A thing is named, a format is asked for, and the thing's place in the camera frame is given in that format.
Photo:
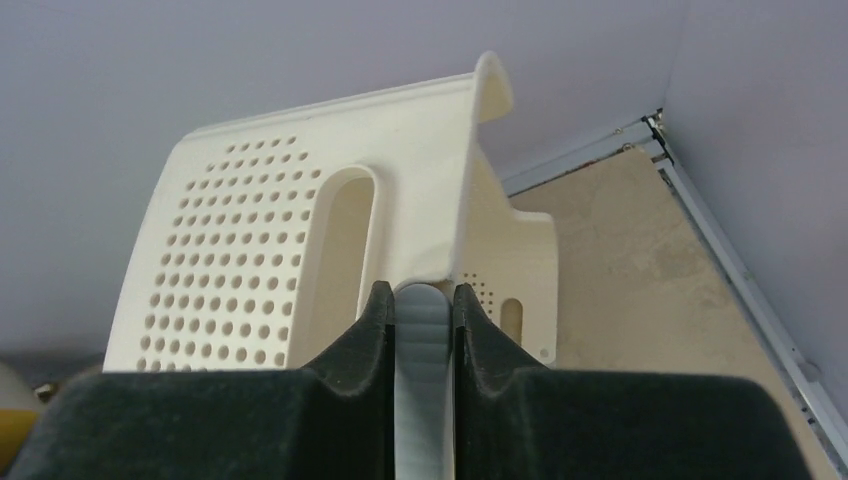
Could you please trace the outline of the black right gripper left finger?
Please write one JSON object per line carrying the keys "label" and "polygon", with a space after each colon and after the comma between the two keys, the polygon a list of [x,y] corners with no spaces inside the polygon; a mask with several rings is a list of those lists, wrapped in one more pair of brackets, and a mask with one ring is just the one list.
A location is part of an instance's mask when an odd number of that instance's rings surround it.
{"label": "black right gripper left finger", "polygon": [[287,370],[101,373],[36,422],[11,479],[391,479],[395,298]]}

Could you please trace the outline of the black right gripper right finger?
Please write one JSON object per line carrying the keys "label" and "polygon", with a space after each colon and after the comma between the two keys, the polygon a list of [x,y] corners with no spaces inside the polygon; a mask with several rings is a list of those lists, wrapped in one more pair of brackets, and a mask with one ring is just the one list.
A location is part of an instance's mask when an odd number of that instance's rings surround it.
{"label": "black right gripper right finger", "polygon": [[459,479],[807,479],[779,406],[739,377],[557,370],[487,316],[452,320]]}

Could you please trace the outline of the cream perforated basket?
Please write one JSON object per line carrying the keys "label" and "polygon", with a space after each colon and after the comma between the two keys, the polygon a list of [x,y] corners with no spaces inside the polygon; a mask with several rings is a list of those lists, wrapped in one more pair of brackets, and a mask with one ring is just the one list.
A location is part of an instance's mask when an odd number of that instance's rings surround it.
{"label": "cream perforated basket", "polygon": [[558,247],[514,209],[479,141],[513,106],[473,71],[199,129],[171,152],[115,311],[106,372],[293,369],[365,308],[470,285],[540,363],[556,359]]}

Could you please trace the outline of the round drawer box orange yellow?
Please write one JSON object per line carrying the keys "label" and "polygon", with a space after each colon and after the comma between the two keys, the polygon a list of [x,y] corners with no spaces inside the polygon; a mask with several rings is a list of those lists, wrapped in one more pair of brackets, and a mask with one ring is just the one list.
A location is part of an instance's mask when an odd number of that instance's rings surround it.
{"label": "round drawer box orange yellow", "polygon": [[44,408],[24,378],[1,363],[1,471],[13,462]]}

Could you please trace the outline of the aluminium rail frame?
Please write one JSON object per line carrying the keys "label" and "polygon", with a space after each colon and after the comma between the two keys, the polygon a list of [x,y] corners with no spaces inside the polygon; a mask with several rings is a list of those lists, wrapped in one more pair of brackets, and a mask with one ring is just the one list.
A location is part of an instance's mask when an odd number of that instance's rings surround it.
{"label": "aluminium rail frame", "polygon": [[535,167],[523,167],[503,177],[508,195],[514,196],[554,179],[604,161],[627,150],[641,149],[652,159],[660,177],[682,207],[696,235],[730,286],[743,315],[754,327],[783,379],[805,423],[816,436],[839,477],[847,477],[847,424],[820,383],[819,367],[808,361],[766,299],[752,271],[737,253],[729,237],[689,178],[666,139],[663,110],[576,147]]}

